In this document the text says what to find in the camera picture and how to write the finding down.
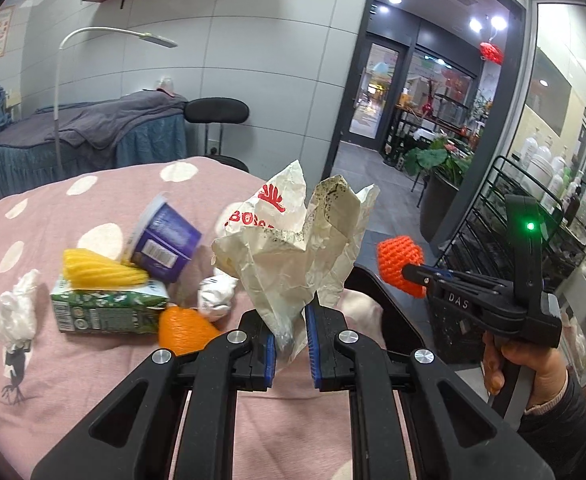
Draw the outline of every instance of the blue bed skirt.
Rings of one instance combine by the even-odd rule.
[[[191,131],[192,125],[187,124],[181,114],[147,121],[125,134],[118,142],[112,160],[99,168],[62,142],[64,178],[186,158],[186,135]],[[0,199],[59,180],[54,143],[30,148],[0,146]]]

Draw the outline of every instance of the green carton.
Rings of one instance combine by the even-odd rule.
[[[168,301],[166,287],[157,280],[127,290],[79,290],[60,276],[51,291],[61,332],[157,333]]]

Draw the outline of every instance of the silver screw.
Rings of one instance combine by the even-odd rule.
[[[338,337],[340,338],[340,341],[347,344],[355,343],[359,339],[358,333],[353,332],[352,330],[343,330]]]
[[[246,341],[246,337],[246,332],[244,332],[243,330],[233,330],[232,332],[229,332],[226,336],[229,343],[233,343],[236,345]]]
[[[160,348],[153,352],[153,363],[163,365],[170,361],[170,351],[166,348]]]
[[[415,351],[415,360],[423,365],[427,365],[428,363],[432,363],[435,356],[433,352],[430,350],[426,350],[425,348],[420,348],[419,350]]]

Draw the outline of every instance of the gray blanket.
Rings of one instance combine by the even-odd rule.
[[[181,114],[186,99],[161,91],[141,91],[113,101],[62,107],[59,137],[99,166],[111,157],[119,140],[138,124]],[[28,119],[0,132],[0,146],[29,148],[55,142],[51,108],[38,110]]]

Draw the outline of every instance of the door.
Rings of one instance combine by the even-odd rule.
[[[374,150],[380,147],[398,95],[396,74],[401,72],[406,51],[407,47],[398,43],[367,37],[358,66],[361,76],[353,108],[343,118],[342,140]]]

